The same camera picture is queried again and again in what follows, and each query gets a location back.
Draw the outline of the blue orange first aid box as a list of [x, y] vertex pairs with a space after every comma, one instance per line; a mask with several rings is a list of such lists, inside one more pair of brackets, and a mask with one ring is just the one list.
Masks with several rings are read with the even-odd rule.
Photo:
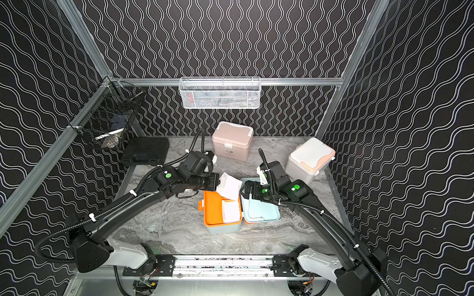
[[276, 205], [258, 201], [252, 196], [227, 199], [211, 191], [204, 193], [198, 210], [204, 212], [204, 225], [210, 234], [235, 233], [241, 229], [242, 223], [269, 223], [280, 219]]

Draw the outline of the white gauze packet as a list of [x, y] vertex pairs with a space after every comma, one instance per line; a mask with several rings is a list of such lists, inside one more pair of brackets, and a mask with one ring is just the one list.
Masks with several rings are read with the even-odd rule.
[[225, 224], [236, 223], [241, 219], [241, 210], [238, 201], [222, 201], [222, 219]]
[[223, 173], [222, 176], [219, 178], [219, 181], [220, 183], [216, 187], [216, 192], [223, 198], [232, 201], [238, 201], [239, 191], [243, 182], [234, 178], [233, 176], [230, 176], [227, 173]]

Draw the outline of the white pink first aid box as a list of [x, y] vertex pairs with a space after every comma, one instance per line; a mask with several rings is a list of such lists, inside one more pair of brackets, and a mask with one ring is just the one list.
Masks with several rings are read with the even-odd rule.
[[301, 180], [310, 185], [334, 159], [333, 148], [317, 138], [310, 138], [290, 154], [285, 172], [293, 180]]

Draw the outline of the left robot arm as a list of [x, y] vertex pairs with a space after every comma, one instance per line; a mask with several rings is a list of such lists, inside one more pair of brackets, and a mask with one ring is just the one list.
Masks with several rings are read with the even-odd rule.
[[[155, 258], [146, 244], [126, 244], [111, 234], [148, 208], [173, 196], [187, 199], [201, 191], [214, 192], [220, 183], [213, 171], [215, 154], [205, 148], [205, 132], [199, 130], [182, 157], [148, 171], [136, 188], [89, 215], [71, 215], [67, 227], [40, 239], [35, 255], [50, 263], [74, 264], [81, 273], [109, 265], [126, 266], [148, 273]], [[65, 236], [72, 259], [52, 257], [43, 252], [53, 238]]]

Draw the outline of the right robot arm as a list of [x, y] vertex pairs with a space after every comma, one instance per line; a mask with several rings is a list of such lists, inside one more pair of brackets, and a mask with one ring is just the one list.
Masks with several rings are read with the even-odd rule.
[[295, 249], [291, 272], [314, 273], [337, 285], [345, 296], [371, 296], [380, 287], [395, 294], [386, 280], [387, 255], [362, 243], [322, 205], [314, 191], [302, 180], [292, 181], [278, 161], [268, 162], [258, 150], [262, 163], [257, 170], [266, 182], [246, 181], [244, 197], [277, 207], [286, 207], [316, 230], [334, 251], [334, 256]]

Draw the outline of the black plastic tool case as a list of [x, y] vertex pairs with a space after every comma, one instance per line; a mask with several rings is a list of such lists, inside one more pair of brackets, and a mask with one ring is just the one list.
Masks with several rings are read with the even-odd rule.
[[120, 162], [125, 167], [137, 165], [163, 165], [169, 150], [167, 138], [138, 137], [125, 147]]

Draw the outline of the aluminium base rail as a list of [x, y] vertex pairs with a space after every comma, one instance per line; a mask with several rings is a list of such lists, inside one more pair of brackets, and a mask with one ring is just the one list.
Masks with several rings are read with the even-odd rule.
[[364, 279], [370, 270], [359, 260], [345, 269], [338, 258], [311, 248], [285, 255], [111, 255], [104, 263], [81, 259], [79, 275], [98, 276], [118, 267], [120, 275], [132, 278], [170, 279], [300, 279], [315, 276], [336, 282]]

